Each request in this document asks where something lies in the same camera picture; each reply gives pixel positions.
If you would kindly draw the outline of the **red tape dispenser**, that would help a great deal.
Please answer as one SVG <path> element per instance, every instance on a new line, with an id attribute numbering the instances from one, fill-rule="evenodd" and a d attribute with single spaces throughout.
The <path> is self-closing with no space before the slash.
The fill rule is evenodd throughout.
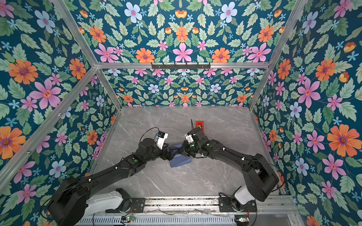
<path id="1" fill-rule="evenodd" d="M 203 131 L 203 133 L 205 132 L 205 124 L 203 121 L 197 121 L 196 126 L 199 127 Z"/>

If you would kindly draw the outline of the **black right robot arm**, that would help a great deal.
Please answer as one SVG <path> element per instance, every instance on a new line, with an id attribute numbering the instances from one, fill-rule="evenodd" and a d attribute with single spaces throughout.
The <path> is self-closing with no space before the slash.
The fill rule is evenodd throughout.
<path id="1" fill-rule="evenodd" d="M 180 154 L 193 158 L 202 157 L 222 161 L 239 170 L 245 185 L 238 189 L 232 197 L 240 204 L 256 199 L 265 201 L 279 182 L 278 175 L 263 155 L 244 154 L 226 147 L 215 139 L 208 139 L 202 129 L 192 129 L 185 135 L 185 141 L 179 150 Z"/>

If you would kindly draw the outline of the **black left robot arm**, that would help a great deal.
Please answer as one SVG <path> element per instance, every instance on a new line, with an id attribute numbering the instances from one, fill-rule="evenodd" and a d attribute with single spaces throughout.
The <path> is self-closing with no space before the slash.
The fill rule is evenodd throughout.
<path id="1" fill-rule="evenodd" d="M 89 200 L 96 193 L 135 175 L 150 161 L 158 158 L 172 160 L 181 147 L 181 144 L 159 147 L 153 139 L 146 138 L 139 143 L 135 152 L 122 158 L 114 166 L 80 179 L 64 180 L 50 199 L 47 210 L 59 226 L 74 226 L 91 210 Z"/>

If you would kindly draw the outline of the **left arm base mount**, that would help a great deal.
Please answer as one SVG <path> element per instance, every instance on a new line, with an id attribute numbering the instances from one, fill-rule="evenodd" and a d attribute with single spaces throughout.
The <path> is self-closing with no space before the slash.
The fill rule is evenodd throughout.
<path id="1" fill-rule="evenodd" d="M 115 192 L 122 198 L 122 201 L 115 209 L 106 210 L 106 213 L 143 213 L 145 198 L 131 197 L 123 188 L 118 188 Z"/>

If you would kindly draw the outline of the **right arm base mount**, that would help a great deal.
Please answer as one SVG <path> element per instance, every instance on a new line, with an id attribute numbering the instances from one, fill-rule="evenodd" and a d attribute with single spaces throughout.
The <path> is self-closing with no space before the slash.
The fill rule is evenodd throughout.
<path id="1" fill-rule="evenodd" d="M 240 186 L 232 195 L 219 192 L 218 203 L 220 212 L 257 212 L 255 198 L 247 186 Z"/>

